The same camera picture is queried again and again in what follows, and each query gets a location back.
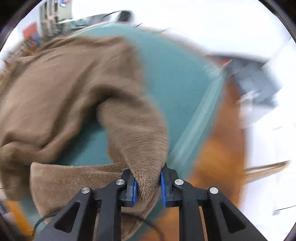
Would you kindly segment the brown fleece garment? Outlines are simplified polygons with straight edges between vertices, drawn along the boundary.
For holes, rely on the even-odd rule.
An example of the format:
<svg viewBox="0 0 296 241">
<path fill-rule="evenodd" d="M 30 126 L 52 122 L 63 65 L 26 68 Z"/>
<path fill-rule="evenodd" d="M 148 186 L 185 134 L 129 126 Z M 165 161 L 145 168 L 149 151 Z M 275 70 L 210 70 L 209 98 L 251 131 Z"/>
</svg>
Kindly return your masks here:
<svg viewBox="0 0 296 241">
<path fill-rule="evenodd" d="M 56 165 L 93 114 L 107 132 L 111 164 Z M 147 217 L 159 197 L 168 147 L 165 121 L 147 100 L 137 50 L 126 39 L 54 39 L 3 77 L 1 186 L 13 201 L 31 195 L 42 216 L 82 187 L 104 187 L 130 169 L 138 201 L 123 210 L 121 238 L 129 239 L 140 227 L 136 217 Z"/>
</svg>

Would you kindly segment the green table mat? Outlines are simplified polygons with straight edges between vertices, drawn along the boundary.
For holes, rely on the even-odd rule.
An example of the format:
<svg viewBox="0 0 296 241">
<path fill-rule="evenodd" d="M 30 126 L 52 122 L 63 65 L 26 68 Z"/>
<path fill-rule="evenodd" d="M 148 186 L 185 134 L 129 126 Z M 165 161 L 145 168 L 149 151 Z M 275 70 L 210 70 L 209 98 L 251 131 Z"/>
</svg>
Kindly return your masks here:
<svg viewBox="0 0 296 241">
<path fill-rule="evenodd" d="M 222 70 L 173 40 L 124 24 L 89 27 L 74 36 L 121 36 L 136 46 L 144 69 L 145 92 L 159 106 L 168 126 L 167 164 L 181 178 L 189 177 L 223 95 Z M 56 164 L 80 167 L 109 163 L 106 131 L 92 114 Z"/>
</svg>

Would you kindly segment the black metal chair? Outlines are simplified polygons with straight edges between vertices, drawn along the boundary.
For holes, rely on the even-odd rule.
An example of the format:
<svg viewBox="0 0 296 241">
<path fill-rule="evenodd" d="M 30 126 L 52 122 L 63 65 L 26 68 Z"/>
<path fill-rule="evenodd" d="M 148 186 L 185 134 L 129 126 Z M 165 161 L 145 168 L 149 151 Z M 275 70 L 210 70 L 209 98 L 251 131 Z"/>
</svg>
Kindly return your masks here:
<svg viewBox="0 0 296 241">
<path fill-rule="evenodd" d="M 103 19 L 115 23 L 129 23 L 133 19 L 133 13 L 132 11 L 128 10 L 113 11 L 111 13 L 104 15 Z"/>
</svg>

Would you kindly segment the glass top side table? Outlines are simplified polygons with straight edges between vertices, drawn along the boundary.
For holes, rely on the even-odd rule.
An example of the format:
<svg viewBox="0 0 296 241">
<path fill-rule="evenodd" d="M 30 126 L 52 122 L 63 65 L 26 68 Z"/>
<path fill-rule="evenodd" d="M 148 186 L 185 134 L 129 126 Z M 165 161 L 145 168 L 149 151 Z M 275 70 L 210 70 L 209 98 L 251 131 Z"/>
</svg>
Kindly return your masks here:
<svg viewBox="0 0 296 241">
<path fill-rule="evenodd" d="M 98 23 L 102 23 L 104 21 L 114 20 L 118 16 L 118 13 L 114 13 L 111 15 L 101 14 L 101 15 L 93 15 L 86 16 L 84 18 L 72 18 L 72 19 L 64 19 L 57 23 L 57 26 L 60 29 L 81 29 L 85 27 L 89 27 L 91 25 L 95 25 Z"/>
</svg>

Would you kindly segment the red chair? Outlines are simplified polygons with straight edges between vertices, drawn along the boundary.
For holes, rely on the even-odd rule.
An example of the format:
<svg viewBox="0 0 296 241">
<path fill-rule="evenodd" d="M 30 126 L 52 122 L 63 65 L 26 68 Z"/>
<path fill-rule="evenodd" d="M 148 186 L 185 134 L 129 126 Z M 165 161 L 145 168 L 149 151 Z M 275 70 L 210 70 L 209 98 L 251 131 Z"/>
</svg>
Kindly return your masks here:
<svg viewBox="0 0 296 241">
<path fill-rule="evenodd" d="M 38 28 L 37 28 L 37 22 L 32 22 L 31 24 L 29 24 L 27 27 L 25 27 L 22 30 L 22 34 L 23 34 L 23 38 L 29 39 L 29 38 L 33 38 L 34 36 L 38 36 Z"/>
</svg>

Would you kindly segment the beige shelf cabinet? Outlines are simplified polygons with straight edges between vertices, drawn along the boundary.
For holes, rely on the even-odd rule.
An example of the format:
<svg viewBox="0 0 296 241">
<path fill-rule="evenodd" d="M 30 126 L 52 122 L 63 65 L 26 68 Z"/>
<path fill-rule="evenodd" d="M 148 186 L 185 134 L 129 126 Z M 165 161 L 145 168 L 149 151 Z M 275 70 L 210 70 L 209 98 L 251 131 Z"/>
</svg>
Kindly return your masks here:
<svg viewBox="0 0 296 241">
<path fill-rule="evenodd" d="M 59 22 L 71 18 L 72 1 L 49 0 L 40 6 L 40 23 L 44 31 L 50 32 Z"/>
</svg>

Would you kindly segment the wooden stick by wall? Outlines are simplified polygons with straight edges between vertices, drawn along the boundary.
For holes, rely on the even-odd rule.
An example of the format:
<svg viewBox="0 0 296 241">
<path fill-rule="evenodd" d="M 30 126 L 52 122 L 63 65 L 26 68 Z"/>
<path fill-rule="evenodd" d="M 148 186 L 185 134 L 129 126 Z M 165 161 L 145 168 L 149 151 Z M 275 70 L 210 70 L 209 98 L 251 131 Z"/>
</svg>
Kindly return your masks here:
<svg viewBox="0 0 296 241">
<path fill-rule="evenodd" d="M 252 183 L 254 181 L 263 179 L 265 177 L 271 176 L 278 173 L 290 164 L 290 161 L 279 162 L 275 164 L 257 166 L 244 169 L 244 184 Z"/>
</svg>

